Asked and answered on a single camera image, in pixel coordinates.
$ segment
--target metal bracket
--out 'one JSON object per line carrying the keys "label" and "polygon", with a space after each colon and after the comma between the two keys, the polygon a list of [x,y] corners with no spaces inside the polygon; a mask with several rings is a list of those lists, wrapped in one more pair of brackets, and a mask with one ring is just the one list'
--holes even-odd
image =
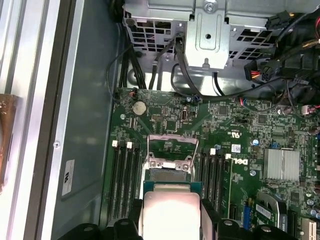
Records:
{"label": "metal bracket", "polygon": [[[175,159],[175,160],[168,160],[165,158],[157,158],[155,157],[154,153],[150,151],[150,141],[170,141],[170,140],[177,140],[180,143],[190,143],[193,144],[194,151],[193,155],[188,155],[185,159]],[[199,140],[196,138],[191,137],[184,137],[180,135],[173,135],[173,134],[164,134],[164,135],[148,135],[147,137],[147,152],[148,155],[146,157],[148,162],[148,168],[151,169],[175,169],[177,171],[184,171],[191,174],[191,169],[194,166],[194,160],[196,156],[196,152],[198,149]]]}

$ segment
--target blue connector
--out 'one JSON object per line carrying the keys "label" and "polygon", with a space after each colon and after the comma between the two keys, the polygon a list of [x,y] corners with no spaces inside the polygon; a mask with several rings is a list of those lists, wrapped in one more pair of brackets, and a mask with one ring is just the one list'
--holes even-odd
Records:
{"label": "blue connector", "polygon": [[243,228],[245,230],[250,229],[250,223],[251,223],[251,210],[252,208],[245,205],[243,208]]}

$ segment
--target silver heatsink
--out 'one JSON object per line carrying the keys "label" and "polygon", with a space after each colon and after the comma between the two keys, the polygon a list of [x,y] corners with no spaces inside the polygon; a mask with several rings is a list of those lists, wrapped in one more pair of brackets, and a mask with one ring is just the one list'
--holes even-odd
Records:
{"label": "silver heatsink", "polygon": [[264,150],[263,178],[299,181],[300,153],[293,150]]}

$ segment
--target wire bundle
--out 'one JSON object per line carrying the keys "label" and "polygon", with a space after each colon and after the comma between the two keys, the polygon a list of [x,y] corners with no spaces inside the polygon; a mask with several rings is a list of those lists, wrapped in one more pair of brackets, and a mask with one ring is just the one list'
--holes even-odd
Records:
{"label": "wire bundle", "polygon": [[251,71],[251,78],[255,79],[257,77],[259,77],[261,75],[261,73],[259,71]]}
{"label": "wire bundle", "polygon": [[320,39],[320,16],[315,21],[315,36]]}

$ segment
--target microchip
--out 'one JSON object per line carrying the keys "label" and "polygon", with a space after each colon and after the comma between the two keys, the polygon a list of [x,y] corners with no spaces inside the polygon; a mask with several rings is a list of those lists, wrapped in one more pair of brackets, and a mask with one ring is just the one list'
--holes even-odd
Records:
{"label": "microchip", "polygon": [[290,198],[292,202],[298,203],[300,200],[299,192],[291,192]]}
{"label": "microchip", "polygon": [[267,123],[267,116],[266,115],[259,115],[258,116],[258,124],[266,124]]}
{"label": "microchip", "polygon": [[306,124],[304,123],[304,122],[302,122],[301,124],[300,124],[300,128],[302,129],[302,130],[304,130],[305,128],[306,128]]}
{"label": "microchip", "polygon": [[254,146],[252,147],[252,150],[255,152],[255,153],[258,153],[260,151],[260,147],[259,146]]}
{"label": "microchip", "polygon": [[220,106],[219,107],[219,115],[227,115],[228,107],[227,106]]}

